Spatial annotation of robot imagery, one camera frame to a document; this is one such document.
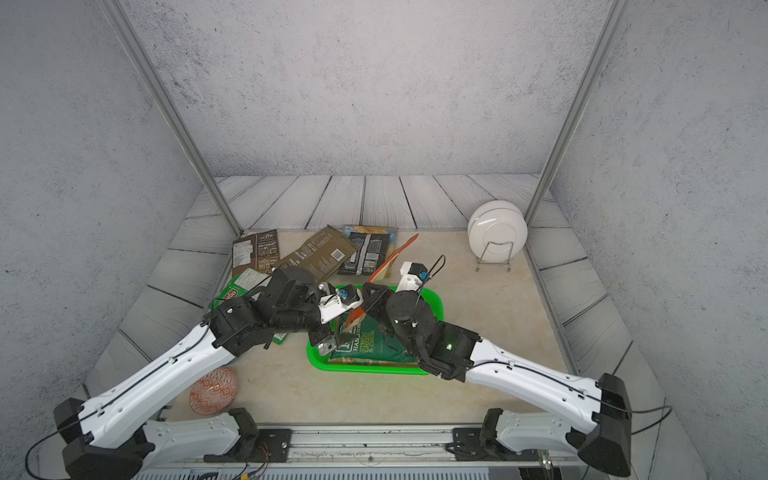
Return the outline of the red Lerna chips bag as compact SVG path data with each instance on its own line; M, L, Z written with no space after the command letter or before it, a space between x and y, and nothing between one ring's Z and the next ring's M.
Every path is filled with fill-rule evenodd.
M381 280L386 276L386 272L391 267L391 265L394 263L394 261L398 258L398 256L407 249L413 242L415 242L419 237L419 234L416 234L409 238L401 247L396 249L383 263L381 267L379 267L367 280L368 283L374 283L375 281ZM357 307L349 312L349 315L347 317L347 320L343 324L342 330L347 331L351 328L353 328L355 325L359 324L362 318L364 317L365 312L362 309L362 307Z

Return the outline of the dark green Real chips bag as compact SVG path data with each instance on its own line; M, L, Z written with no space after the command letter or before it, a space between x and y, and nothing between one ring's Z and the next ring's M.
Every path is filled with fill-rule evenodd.
M351 329L356 336L331 353L329 364L352 364L383 367L416 367L416 360L393 337L384 333L371 317Z

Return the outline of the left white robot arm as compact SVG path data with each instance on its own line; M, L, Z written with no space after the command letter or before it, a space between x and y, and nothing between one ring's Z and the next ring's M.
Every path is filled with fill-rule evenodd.
M151 416L180 392L277 333L305 332L312 345L331 338L333 319L357 308L357 287L318 282L300 267L283 267L245 294L222 300L189 334L120 384L87 401L54 410L72 479L130 479L176 459L251 463L269 451L251 415L238 408L201 422L163 423Z

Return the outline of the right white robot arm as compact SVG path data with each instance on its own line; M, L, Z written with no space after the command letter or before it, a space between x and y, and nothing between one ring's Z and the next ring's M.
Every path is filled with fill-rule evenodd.
M632 413L625 383L559 372L504 351L479 334L438 320L417 290L393 291L366 283L362 309L413 357L419 368L443 380L486 386L553 415L564 427L555 445L588 466L628 477Z

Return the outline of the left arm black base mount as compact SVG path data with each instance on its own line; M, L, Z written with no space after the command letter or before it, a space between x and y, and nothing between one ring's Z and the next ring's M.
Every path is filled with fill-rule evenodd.
M260 429L257 434L246 434L227 452L206 454L206 463L286 463L293 431L287 428Z

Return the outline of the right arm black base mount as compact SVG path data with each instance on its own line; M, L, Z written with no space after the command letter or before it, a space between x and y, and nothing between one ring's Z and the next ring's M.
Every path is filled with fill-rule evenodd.
M480 427L454 428L452 441L445 445L445 450L459 462L525 462L539 459L536 450L512 451L495 439L484 439L481 433Z

